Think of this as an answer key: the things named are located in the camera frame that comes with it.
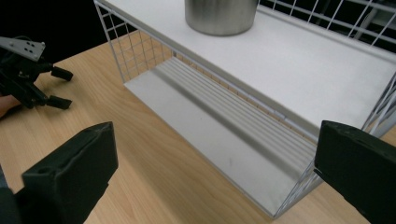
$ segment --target white wire shelf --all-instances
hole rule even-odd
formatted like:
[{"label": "white wire shelf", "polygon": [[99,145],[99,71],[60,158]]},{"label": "white wire shelf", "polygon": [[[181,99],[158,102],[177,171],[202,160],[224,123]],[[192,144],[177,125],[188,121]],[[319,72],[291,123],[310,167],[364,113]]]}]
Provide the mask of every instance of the white wire shelf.
[{"label": "white wire shelf", "polygon": [[261,4],[370,46],[396,53],[394,1],[263,0]]},{"label": "white wire shelf", "polygon": [[396,56],[328,32],[343,25],[337,14],[299,21],[298,1],[288,15],[274,11],[287,1],[269,2],[249,31],[227,37],[193,31],[177,0],[95,4],[125,86],[279,217],[321,181],[312,159],[324,119],[378,133],[396,123]]}]

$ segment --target table surface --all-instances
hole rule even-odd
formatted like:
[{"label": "table surface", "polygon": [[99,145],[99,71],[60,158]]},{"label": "table surface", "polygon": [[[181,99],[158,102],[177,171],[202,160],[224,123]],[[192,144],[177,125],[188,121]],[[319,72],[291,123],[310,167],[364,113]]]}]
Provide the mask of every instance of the table surface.
[{"label": "table surface", "polygon": [[212,36],[189,27],[183,0],[97,1],[316,136],[324,119],[362,127],[396,71],[395,54],[267,7],[247,32]]},{"label": "table surface", "polygon": [[[272,220],[122,84],[108,44],[56,63],[70,82],[42,74],[37,87],[71,99],[67,110],[21,108],[0,119],[0,163],[9,187],[73,135],[113,121],[120,167],[86,223],[368,223],[323,183]],[[396,131],[385,136],[396,145]]]}]

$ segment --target wire rack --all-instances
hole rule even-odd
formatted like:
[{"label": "wire rack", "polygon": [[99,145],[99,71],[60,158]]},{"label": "wire rack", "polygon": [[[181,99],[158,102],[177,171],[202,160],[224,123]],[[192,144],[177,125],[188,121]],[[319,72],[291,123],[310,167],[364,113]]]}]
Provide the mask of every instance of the wire rack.
[{"label": "wire rack", "polygon": [[265,0],[261,4],[370,46],[396,52],[394,0]]},{"label": "wire rack", "polygon": [[[95,4],[124,83],[175,57],[220,84],[223,88],[259,108],[263,113],[271,115],[271,108],[262,105],[254,99],[252,100],[247,93],[238,89],[233,83],[206,70],[183,56],[182,53],[176,52],[160,39],[143,32],[121,15],[114,13],[111,8],[96,1]],[[336,32],[346,38],[364,42],[374,48],[396,52],[396,40],[393,31],[396,27],[394,24],[396,4],[394,2],[372,0],[267,0],[261,1],[261,5],[320,26],[329,32]],[[362,127],[363,130],[375,136],[381,136],[393,127],[396,123],[395,98],[396,76],[393,77],[388,87],[384,90],[370,118],[367,119],[364,127]],[[304,130],[301,131],[298,127],[295,128],[290,123],[279,119],[278,116],[274,116],[274,118],[310,142],[315,144],[318,141],[317,138],[307,135]],[[276,213],[273,214],[274,217],[281,216],[322,182],[313,170],[314,163],[311,161],[307,164],[304,173],[289,196]]]}]

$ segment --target metal pot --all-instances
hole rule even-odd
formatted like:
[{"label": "metal pot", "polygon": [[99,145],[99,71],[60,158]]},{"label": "metal pot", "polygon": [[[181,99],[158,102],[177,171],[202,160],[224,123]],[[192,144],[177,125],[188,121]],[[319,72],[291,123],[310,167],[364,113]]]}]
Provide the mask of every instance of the metal pot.
[{"label": "metal pot", "polygon": [[187,24],[208,35],[237,35],[253,25],[259,0],[185,0]]}]

